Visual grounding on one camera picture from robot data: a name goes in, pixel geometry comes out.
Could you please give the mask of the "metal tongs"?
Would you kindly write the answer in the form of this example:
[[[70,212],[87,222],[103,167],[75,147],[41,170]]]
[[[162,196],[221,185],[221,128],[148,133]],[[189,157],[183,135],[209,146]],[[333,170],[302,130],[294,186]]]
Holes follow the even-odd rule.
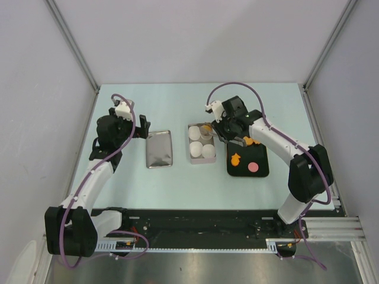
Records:
[[[216,137],[218,138],[221,142],[227,144],[227,143],[233,143],[233,144],[237,144],[238,146],[241,146],[241,147],[247,147],[244,139],[240,138],[240,137],[235,137],[234,139],[232,140],[226,140],[225,138],[219,136],[216,132],[213,131],[212,133],[213,137]]]

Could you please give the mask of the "round orange cookie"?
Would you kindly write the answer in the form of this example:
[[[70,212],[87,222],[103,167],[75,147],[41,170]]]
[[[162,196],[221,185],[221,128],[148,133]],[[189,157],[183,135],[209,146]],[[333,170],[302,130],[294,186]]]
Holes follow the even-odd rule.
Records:
[[[203,125],[202,128],[205,129],[208,132],[212,132],[212,128],[209,127],[209,126],[207,126],[207,125]]]
[[[245,136],[243,139],[244,139],[247,146],[249,146],[253,143],[253,140],[250,137]]]

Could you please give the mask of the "orange pineapple cookie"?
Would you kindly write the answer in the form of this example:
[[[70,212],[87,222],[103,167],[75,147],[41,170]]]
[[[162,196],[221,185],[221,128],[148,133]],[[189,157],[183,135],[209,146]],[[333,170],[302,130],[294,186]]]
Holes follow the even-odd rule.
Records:
[[[234,155],[232,155],[231,159],[230,159],[231,165],[234,166],[234,167],[238,166],[239,163],[240,163],[240,158],[241,157],[237,153],[235,153]]]

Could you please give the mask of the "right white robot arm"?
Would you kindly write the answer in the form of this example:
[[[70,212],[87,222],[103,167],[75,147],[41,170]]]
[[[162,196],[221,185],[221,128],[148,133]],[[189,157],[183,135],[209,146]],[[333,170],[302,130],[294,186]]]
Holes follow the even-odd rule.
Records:
[[[320,144],[309,146],[284,134],[269,123],[262,111],[248,111],[238,96],[210,102],[205,111],[214,114],[211,127],[220,141],[241,143],[247,136],[262,143],[289,167],[290,193],[277,212],[279,219],[273,222],[274,233],[288,237],[294,231],[294,222],[309,204],[334,182],[326,149]]]

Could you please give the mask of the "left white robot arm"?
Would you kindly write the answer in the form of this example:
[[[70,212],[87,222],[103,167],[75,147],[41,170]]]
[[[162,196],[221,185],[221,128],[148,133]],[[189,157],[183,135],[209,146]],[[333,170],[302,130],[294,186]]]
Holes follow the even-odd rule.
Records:
[[[98,239],[111,232],[125,236],[131,222],[118,209],[106,209],[91,216],[94,203],[106,182],[115,173],[122,148],[133,138],[147,138],[150,122],[139,116],[140,126],[115,114],[97,120],[97,137],[92,143],[88,168],[77,190],[44,215],[47,249],[50,254],[90,257]]]

